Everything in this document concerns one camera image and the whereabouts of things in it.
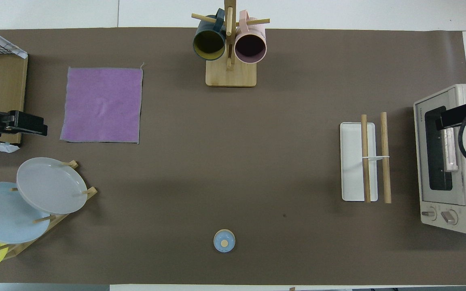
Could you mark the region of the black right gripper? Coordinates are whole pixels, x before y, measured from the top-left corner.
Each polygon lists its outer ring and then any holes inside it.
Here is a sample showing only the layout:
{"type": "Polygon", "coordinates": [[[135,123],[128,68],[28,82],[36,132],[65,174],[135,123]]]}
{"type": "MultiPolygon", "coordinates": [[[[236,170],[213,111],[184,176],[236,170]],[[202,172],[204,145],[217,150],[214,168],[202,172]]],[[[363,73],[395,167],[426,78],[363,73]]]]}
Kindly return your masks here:
{"type": "Polygon", "coordinates": [[[440,117],[435,121],[438,131],[459,127],[466,117],[466,104],[445,110],[440,113],[440,117]]]}

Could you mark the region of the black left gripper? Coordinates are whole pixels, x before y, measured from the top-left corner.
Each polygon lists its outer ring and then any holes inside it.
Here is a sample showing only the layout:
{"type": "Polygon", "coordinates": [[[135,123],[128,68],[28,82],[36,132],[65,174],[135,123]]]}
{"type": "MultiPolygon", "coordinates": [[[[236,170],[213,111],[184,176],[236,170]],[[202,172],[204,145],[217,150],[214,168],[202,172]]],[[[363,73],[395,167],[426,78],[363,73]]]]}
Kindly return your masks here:
{"type": "Polygon", "coordinates": [[[47,136],[48,127],[43,117],[17,110],[10,111],[10,114],[13,116],[13,121],[10,122],[11,134],[23,133],[47,136]]]}

